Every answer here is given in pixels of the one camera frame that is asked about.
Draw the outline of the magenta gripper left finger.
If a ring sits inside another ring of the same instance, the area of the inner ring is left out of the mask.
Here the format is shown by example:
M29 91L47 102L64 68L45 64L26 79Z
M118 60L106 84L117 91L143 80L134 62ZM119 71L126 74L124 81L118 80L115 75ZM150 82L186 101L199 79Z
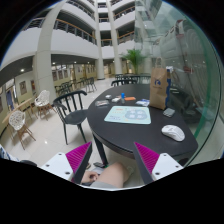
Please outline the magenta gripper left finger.
M42 166L42 169L75 184L80 184L91 153L92 143L88 142L68 153L57 153Z

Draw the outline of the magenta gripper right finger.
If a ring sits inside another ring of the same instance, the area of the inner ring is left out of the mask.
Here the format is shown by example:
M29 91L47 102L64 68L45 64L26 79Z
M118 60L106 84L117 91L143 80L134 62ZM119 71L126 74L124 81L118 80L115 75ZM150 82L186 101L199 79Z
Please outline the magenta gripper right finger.
M135 142L135 160L145 184L152 183L182 169L169 154L158 154L146 146Z

